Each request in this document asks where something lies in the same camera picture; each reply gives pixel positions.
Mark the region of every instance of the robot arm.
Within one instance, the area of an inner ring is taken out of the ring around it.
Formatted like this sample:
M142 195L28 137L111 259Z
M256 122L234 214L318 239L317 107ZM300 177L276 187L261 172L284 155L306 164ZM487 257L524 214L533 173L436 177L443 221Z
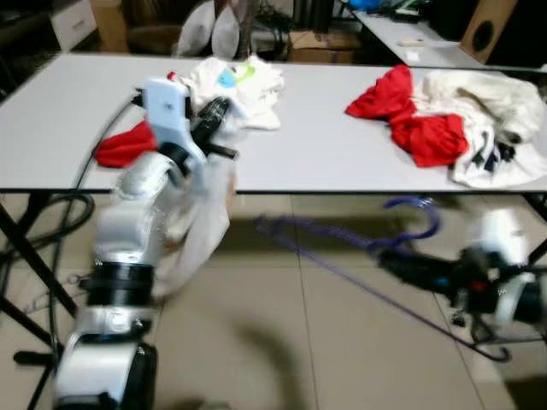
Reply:
M100 216L96 266L83 283L79 312L56 374L55 409L148 410L156 378L156 349L142 342L150 330L154 270L166 223L191 188L204 190L207 155L235 157L210 142L230 108L217 98L191 126L187 90L163 79L144 89L146 118L159 152L142 154L116 183L113 204Z
M473 228L473 241L456 261L388 249L380 265L404 282L446 296L456 309L454 325L465 325L464 313L473 321L489 314L491 335L513 321L547 335L547 276L544 268L526 265L528 243L513 212L490 211Z

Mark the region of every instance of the red cloth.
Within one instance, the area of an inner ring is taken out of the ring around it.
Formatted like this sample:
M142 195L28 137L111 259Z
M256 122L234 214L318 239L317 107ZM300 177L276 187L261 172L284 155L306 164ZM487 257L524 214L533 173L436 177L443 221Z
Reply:
M391 139L409 152L418 167L451 165L468 150L459 115L414 117L412 73L395 66L376 85L352 102L346 114L360 118L387 118Z
M156 139L152 129L143 121L132 130L105 139L95 153L95 159L103 167L127 167L143 152L155 151Z
M411 117L390 121L391 139L409 152L418 167L450 165L468 150L462 117Z
M392 118L416 111L412 100L412 73L404 65L392 68L345 109L346 114L359 118Z

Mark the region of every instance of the white cabinet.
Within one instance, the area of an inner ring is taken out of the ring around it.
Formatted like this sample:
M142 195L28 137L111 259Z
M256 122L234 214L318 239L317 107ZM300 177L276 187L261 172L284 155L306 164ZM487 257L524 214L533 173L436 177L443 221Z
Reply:
M70 51L97 28L89 0L79 0L56 11L51 25L63 51Z

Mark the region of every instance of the wooden speaker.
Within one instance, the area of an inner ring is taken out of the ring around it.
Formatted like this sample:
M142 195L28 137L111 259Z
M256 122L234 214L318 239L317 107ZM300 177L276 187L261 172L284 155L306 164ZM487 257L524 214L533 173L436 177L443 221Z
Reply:
M484 64L541 67L547 62L546 3L480 0L460 47Z

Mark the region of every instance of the cardboard box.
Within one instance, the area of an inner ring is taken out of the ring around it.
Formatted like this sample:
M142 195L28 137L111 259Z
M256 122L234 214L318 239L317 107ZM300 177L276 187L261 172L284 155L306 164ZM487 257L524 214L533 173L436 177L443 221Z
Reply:
M129 53L121 0L91 0L91 8L103 42L102 51Z
M355 32L289 33L289 62L352 63L362 44Z

